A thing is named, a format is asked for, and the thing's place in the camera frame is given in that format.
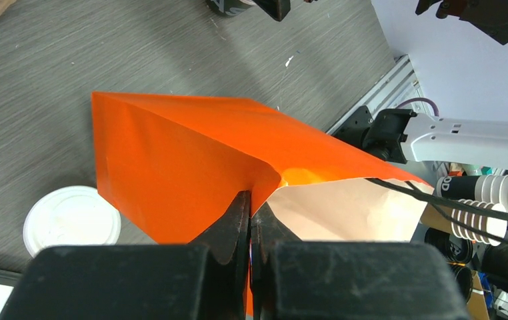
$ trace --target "purple cable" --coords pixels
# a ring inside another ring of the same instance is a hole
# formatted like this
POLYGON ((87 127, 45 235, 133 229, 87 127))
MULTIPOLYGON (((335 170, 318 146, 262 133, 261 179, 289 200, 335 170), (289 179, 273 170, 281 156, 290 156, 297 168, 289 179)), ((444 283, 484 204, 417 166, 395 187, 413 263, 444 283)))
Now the purple cable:
POLYGON ((408 105, 410 103, 413 103, 413 102, 424 102, 424 103, 428 103, 431 108, 433 108, 433 112, 435 114, 435 117, 438 117, 439 116, 439 108, 437 107, 437 104, 433 101, 433 100, 430 100, 430 99, 427 99, 427 98, 422 98, 422 97, 419 97, 419 98, 411 98, 409 100, 405 100, 404 102, 400 103, 397 107, 395 107, 396 109, 401 109, 403 106, 405 105, 408 105))

